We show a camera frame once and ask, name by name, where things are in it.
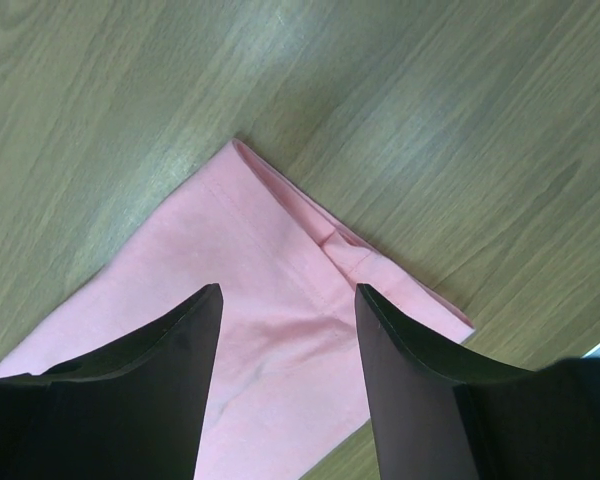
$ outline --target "pink fabric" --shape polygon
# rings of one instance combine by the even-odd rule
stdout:
[[[460,342],[466,318],[232,141],[0,364],[41,373],[207,283],[225,309],[196,479],[296,480],[368,418],[358,282]]]

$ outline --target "wood grain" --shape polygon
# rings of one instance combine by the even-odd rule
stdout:
[[[600,340],[600,0],[0,0],[0,358],[235,134],[471,348]]]

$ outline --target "pink towel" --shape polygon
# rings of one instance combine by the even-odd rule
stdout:
[[[216,282],[225,309],[200,480],[296,480],[369,418],[356,283],[456,342],[472,331],[458,310],[234,140],[2,361],[0,377],[41,373]]]

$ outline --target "folded cloth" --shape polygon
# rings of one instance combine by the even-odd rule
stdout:
[[[100,347],[208,283],[221,285],[225,309],[200,480],[296,480],[369,418],[357,283],[456,342],[472,331],[233,140],[0,363],[0,377],[41,373]]]

